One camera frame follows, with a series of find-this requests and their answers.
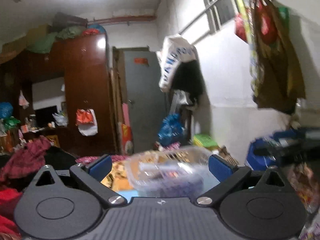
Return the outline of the blue plastic bag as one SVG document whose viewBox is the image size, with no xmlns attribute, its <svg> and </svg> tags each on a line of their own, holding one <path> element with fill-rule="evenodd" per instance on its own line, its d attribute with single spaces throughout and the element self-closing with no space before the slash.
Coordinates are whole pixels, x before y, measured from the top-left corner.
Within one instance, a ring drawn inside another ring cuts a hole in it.
<svg viewBox="0 0 320 240">
<path fill-rule="evenodd" d="M 169 114 L 163 119 L 158 133 L 159 143 L 167 147 L 179 142 L 184 138 L 184 128 L 181 123 L 181 116 L 178 113 Z"/>
</svg>

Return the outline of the black hanging garment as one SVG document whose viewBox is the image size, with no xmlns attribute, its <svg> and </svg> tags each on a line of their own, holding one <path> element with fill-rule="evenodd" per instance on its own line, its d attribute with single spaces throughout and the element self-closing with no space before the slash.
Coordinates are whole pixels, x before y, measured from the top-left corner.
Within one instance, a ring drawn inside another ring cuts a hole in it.
<svg viewBox="0 0 320 240">
<path fill-rule="evenodd" d="M 174 74 L 171 88 L 189 94 L 192 103 L 196 103 L 204 93 L 204 82 L 197 60 L 182 62 Z"/>
</svg>

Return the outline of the maroon crumpled clothes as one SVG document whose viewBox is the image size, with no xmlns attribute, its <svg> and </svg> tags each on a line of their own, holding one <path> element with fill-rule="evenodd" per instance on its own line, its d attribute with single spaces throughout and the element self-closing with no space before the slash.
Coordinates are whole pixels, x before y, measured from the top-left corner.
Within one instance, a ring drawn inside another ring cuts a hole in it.
<svg viewBox="0 0 320 240">
<path fill-rule="evenodd" d="M 51 147 L 46 137 L 39 137 L 17 150 L 1 168 L 1 183 L 11 179 L 20 179 L 37 172 L 45 165 L 46 150 Z"/>
</svg>

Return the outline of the orange white plastic bag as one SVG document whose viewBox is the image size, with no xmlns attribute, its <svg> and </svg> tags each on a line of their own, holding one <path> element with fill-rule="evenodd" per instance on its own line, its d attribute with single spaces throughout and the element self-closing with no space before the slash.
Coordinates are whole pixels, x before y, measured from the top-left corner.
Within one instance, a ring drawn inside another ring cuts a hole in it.
<svg viewBox="0 0 320 240">
<path fill-rule="evenodd" d="M 90 137 L 98 134 L 98 123 L 93 109 L 76 111 L 76 126 L 81 135 Z"/>
</svg>

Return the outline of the dark red wooden wardrobe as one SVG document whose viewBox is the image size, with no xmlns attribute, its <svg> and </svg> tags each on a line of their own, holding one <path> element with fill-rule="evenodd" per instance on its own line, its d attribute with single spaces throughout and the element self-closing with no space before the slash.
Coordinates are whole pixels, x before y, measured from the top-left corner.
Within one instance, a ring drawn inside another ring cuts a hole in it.
<svg viewBox="0 0 320 240">
<path fill-rule="evenodd" d="M 35 92 L 54 95 L 60 90 L 52 85 L 36 87 L 41 81 L 63 78 L 68 125 L 58 130 L 63 150 L 81 157 L 116 151 L 116 132 L 112 109 L 112 91 L 108 71 L 106 34 L 80 36 L 57 41 L 50 53 L 27 50 L 1 62 L 1 101 L 13 106 L 13 116 L 25 124 L 35 113 Z M 92 109 L 98 132 L 84 136 L 76 124 L 79 109 Z"/>
</svg>

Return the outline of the white hoodie blue letters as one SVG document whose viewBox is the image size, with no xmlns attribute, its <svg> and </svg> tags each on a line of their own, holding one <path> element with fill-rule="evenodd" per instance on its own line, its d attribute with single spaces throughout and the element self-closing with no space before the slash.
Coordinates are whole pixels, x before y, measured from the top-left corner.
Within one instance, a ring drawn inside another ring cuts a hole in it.
<svg viewBox="0 0 320 240">
<path fill-rule="evenodd" d="M 164 93 L 170 90 L 180 64 L 196 60 L 194 47 L 180 34 L 166 36 L 156 56 L 161 68 L 159 87 Z"/>
</svg>

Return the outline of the grey door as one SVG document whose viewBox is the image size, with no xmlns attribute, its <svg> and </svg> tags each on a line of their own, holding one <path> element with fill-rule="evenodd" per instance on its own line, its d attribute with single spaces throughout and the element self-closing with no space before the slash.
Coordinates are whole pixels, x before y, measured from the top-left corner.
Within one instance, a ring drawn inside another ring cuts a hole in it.
<svg viewBox="0 0 320 240">
<path fill-rule="evenodd" d="M 167 116 L 165 94 L 159 88 L 161 68 L 156 53 L 125 51 L 126 103 L 133 135 L 133 152 L 153 149 Z"/>
</svg>

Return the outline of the red ceiling pipe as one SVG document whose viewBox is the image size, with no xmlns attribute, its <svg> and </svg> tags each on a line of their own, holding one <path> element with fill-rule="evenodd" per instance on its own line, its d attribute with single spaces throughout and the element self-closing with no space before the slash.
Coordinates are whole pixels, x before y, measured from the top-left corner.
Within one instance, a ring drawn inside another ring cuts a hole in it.
<svg viewBox="0 0 320 240">
<path fill-rule="evenodd" d="M 131 22 L 153 22 L 157 20 L 157 10 L 160 6 L 162 0 L 159 0 L 156 6 L 156 9 L 152 14 L 141 14 L 141 15 L 121 15 L 121 16 L 112 16 L 111 18 L 103 18 L 96 20 L 95 18 L 92 21 L 88 21 L 87 25 L 101 24 L 101 25 L 116 25 L 126 23 L 130 25 Z"/>
</svg>

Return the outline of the green box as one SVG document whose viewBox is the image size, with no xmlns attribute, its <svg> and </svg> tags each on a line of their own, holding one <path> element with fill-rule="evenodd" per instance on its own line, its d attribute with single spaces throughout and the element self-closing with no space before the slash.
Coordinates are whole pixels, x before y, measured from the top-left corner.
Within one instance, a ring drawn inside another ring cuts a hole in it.
<svg viewBox="0 0 320 240">
<path fill-rule="evenodd" d="M 210 151 L 218 149 L 218 144 L 206 134 L 195 134 L 193 137 L 193 145 L 198 147 L 204 147 Z"/>
</svg>

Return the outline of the olive brown hanging bag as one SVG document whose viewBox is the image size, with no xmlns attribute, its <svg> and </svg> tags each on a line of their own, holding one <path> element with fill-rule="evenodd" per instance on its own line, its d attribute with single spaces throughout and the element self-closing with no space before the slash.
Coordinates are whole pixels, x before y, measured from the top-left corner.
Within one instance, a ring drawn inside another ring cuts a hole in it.
<svg viewBox="0 0 320 240">
<path fill-rule="evenodd" d="M 270 108 L 291 115 L 295 112 L 297 100 L 306 98 L 302 70 L 279 9 L 270 0 L 264 1 L 272 14 L 278 36 L 272 44 L 263 42 L 257 2 L 253 0 L 250 12 L 257 55 L 253 68 L 253 101 L 258 108 Z"/>
</svg>

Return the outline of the green bundle on wardrobe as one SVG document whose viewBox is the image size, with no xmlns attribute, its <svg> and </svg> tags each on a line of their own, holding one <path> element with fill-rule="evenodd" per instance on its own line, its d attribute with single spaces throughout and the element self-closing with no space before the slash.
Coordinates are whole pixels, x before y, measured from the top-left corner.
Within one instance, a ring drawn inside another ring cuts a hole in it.
<svg viewBox="0 0 320 240">
<path fill-rule="evenodd" d="M 53 44 L 60 40 L 67 40 L 70 38 L 76 38 L 82 34 L 85 30 L 83 26 L 71 26 L 62 29 L 60 32 L 53 32 L 44 35 L 44 37 L 37 38 L 35 42 L 27 45 L 26 50 L 32 53 L 48 54 Z"/>
</svg>

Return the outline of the red hanging bag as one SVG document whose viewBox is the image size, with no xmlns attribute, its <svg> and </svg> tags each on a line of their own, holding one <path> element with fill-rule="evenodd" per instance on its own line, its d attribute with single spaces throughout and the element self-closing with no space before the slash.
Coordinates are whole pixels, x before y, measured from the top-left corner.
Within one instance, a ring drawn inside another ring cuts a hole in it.
<svg viewBox="0 0 320 240">
<path fill-rule="evenodd" d="M 261 39 L 265 44 L 272 44 L 277 40 L 277 28 L 273 20 L 272 14 L 264 0 L 255 0 L 256 8 L 260 20 Z M 244 18 L 241 13 L 235 17 L 235 34 L 247 43 Z"/>
</svg>

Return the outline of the window with metal frame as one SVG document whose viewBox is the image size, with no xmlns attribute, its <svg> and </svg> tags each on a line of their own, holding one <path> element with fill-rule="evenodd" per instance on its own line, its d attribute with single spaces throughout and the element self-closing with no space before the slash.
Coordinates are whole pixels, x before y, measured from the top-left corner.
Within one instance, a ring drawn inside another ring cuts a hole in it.
<svg viewBox="0 0 320 240">
<path fill-rule="evenodd" d="M 233 20 L 239 13 L 236 0 L 203 0 L 205 6 L 213 5 L 207 10 L 210 33 L 214 34 L 221 27 Z"/>
</svg>

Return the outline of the clear plastic basket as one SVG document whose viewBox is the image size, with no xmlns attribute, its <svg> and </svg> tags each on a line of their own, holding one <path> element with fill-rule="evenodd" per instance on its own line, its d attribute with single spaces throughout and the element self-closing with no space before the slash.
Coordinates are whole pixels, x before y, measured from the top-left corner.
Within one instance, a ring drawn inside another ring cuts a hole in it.
<svg viewBox="0 0 320 240">
<path fill-rule="evenodd" d="M 207 187 L 211 152 L 197 146 L 136 153 L 125 161 L 129 184 L 140 197 L 194 199 Z"/>
</svg>

